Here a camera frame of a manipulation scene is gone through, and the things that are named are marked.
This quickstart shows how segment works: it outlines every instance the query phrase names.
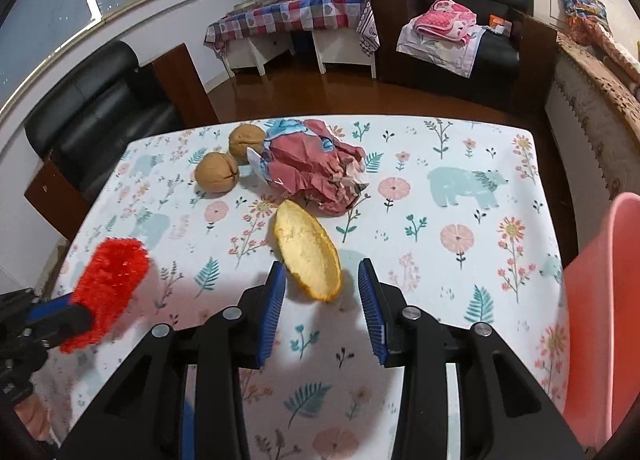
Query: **floral tablecloth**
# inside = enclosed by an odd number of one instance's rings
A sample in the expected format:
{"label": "floral tablecloth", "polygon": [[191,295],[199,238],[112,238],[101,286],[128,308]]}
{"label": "floral tablecloth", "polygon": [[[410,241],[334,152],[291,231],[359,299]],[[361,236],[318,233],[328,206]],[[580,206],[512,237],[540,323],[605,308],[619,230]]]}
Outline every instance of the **floral tablecloth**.
{"label": "floral tablecloth", "polygon": [[[290,282],[272,356],[261,371],[241,372],[252,458],[390,456],[402,369],[386,370],[372,354],[354,284],[364,257],[382,281],[441,321],[494,325],[562,408],[568,315],[530,133],[424,117],[323,120],[366,150],[370,185],[344,216],[320,218],[344,268],[342,296],[310,302]],[[269,221],[280,199],[246,169],[224,196],[206,194],[193,179],[204,154],[226,150],[235,126],[133,142],[92,207],[57,296],[72,290],[107,236],[141,239],[154,266],[100,345],[70,356],[53,350],[37,374],[59,438],[154,324],[198,325],[265,280],[274,260]],[[449,391],[449,449],[458,458],[459,406]]]}

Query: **crumpled paper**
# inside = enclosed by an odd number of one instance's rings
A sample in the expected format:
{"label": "crumpled paper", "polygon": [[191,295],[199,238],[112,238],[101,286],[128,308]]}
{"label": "crumpled paper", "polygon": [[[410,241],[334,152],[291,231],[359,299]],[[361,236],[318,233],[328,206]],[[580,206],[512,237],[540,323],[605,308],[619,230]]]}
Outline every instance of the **crumpled paper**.
{"label": "crumpled paper", "polygon": [[262,154],[251,148],[254,171],[285,198],[313,200],[328,215],[347,212],[369,185],[365,153],[340,142],[321,120],[279,119],[268,131]]}

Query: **baby clothes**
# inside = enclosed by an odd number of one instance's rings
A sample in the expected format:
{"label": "baby clothes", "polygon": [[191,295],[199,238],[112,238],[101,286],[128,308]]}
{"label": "baby clothes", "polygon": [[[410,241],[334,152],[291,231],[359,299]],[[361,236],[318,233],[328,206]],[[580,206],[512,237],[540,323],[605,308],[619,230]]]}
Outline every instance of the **baby clothes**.
{"label": "baby clothes", "polygon": [[415,29],[416,21],[417,18],[413,18],[402,28],[396,50],[469,78],[486,27],[479,25],[469,27],[467,43],[460,43],[433,36],[420,36]]}
{"label": "baby clothes", "polygon": [[415,31],[421,36],[435,36],[450,41],[468,43],[469,28],[476,24],[476,15],[453,0],[436,0],[427,12],[415,21]]}

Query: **crumpled red paper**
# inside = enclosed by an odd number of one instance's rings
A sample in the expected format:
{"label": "crumpled red paper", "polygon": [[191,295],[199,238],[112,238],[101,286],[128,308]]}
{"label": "crumpled red paper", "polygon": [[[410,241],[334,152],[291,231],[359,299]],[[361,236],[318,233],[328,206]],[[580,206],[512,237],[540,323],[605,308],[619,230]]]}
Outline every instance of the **crumpled red paper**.
{"label": "crumpled red paper", "polygon": [[[335,138],[321,120],[302,124],[318,136],[286,133],[265,142],[262,166],[268,183],[285,197],[301,194],[323,213],[342,215],[367,186],[365,152]],[[331,141],[333,149],[326,151],[322,138]]]}

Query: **white wall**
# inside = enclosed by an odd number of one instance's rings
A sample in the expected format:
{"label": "white wall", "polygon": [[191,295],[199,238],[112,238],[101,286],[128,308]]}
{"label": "white wall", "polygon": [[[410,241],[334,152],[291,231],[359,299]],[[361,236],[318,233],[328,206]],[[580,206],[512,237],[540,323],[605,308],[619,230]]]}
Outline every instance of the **white wall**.
{"label": "white wall", "polygon": [[41,164],[20,129],[0,160],[0,294],[36,286],[62,239],[23,196]]}
{"label": "white wall", "polygon": [[186,43],[201,81],[226,74],[213,50],[203,45],[207,26],[244,0],[150,0],[103,24],[77,41],[0,116],[0,293],[34,287],[60,234],[25,200],[24,191],[41,161],[22,124],[27,114],[66,73],[108,40],[129,44],[141,64]]}

